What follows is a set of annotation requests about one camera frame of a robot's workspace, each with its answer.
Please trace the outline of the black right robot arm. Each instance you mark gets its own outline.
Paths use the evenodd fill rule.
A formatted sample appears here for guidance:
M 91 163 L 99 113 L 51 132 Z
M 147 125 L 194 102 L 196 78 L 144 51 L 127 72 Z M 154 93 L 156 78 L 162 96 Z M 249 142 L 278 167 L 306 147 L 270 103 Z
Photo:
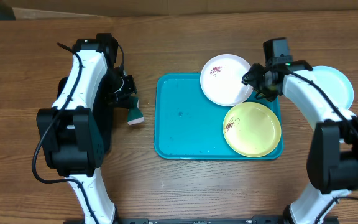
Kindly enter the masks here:
M 290 55 L 287 39 L 263 44 L 265 65 L 253 64 L 242 77 L 256 97 L 273 101 L 288 98 L 314 130 L 306 163 L 309 183 L 280 216 L 254 216 L 254 223 L 338 223 L 329 211 L 358 190 L 358 117 L 334 96 L 348 90 L 337 87 L 329 75 Z

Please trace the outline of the light blue plate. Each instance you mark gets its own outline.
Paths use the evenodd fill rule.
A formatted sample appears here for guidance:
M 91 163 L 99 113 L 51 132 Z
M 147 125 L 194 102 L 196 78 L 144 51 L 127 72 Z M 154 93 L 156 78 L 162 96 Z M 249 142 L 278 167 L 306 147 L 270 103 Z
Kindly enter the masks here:
M 313 67 L 313 73 L 318 86 L 327 94 L 332 102 L 344 109 L 349 109 L 354 101 L 354 89 L 349 79 L 329 66 Z

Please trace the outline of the white plate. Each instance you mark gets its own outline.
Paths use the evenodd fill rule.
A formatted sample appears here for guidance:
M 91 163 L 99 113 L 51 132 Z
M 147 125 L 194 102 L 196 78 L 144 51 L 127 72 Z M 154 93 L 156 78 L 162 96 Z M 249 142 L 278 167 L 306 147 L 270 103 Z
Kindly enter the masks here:
M 233 54 L 217 55 L 210 59 L 200 74 L 205 96 L 220 106 L 235 106 L 250 97 L 253 88 L 242 83 L 250 64 Z

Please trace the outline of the yellow plate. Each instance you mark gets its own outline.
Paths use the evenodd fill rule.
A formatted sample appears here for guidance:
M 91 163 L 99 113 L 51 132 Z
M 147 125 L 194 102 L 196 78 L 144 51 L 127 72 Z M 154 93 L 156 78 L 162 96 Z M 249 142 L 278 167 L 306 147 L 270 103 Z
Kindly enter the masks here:
M 223 136 L 236 153 L 259 158 L 270 154 L 280 144 L 282 127 L 267 106 L 245 102 L 232 107 L 225 115 Z

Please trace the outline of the pink green sponge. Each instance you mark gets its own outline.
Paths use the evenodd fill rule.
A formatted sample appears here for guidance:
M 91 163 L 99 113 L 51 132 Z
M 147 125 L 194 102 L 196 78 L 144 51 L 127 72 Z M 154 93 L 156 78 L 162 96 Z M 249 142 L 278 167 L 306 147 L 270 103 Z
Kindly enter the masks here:
M 135 125 L 145 121 L 144 115 L 139 108 L 139 99 L 136 96 L 130 97 L 132 106 L 128 109 L 127 123 Z

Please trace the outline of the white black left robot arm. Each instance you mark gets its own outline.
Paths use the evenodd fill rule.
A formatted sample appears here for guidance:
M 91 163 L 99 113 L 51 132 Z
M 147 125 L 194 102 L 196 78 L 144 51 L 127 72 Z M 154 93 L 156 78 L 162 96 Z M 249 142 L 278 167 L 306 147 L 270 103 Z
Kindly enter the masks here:
M 82 223 L 119 223 L 101 166 L 111 147 L 114 109 L 128 110 L 129 125 L 145 120 L 135 81 L 123 63 L 116 65 L 123 49 L 110 33 L 60 47 L 73 55 L 73 65 L 53 105 L 37 113 L 33 175 L 45 184 L 69 183 L 85 215 Z

